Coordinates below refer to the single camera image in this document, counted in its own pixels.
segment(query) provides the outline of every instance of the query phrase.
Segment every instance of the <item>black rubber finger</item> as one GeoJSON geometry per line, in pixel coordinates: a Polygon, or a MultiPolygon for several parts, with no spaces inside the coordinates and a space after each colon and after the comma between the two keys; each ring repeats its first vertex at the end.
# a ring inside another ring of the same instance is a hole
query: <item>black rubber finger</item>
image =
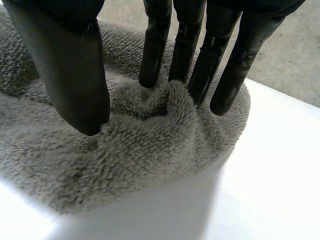
{"type": "Polygon", "coordinates": [[[145,88],[156,85],[171,23],[172,0],[144,0],[148,27],[145,31],[139,83],[145,88]]]}
{"type": "Polygon", "coordinates": [[[197,47],[205,11],[205,0],[173,0],[179,21],[175,39],[169,81],[185,83],[197,47]]]}
{"type": "Polygon", "coordinates": [[[60,116],[92,136],[109,120],[103,49],[96,19],[64,25],[47,9],[4,0],[60,116]]]}
{"type": "Polygon", "coordinates": [[[208,1],[206,14],[206,35],[187,87],[195,104],[207,94],[241,11],[208,1]]]}
{"type": "Polygon", "coordinates": [[[284,19],[243,13],[236,43],[210,102],[214,114],[222,116],[229,111],[259,49],[284,19]]]}

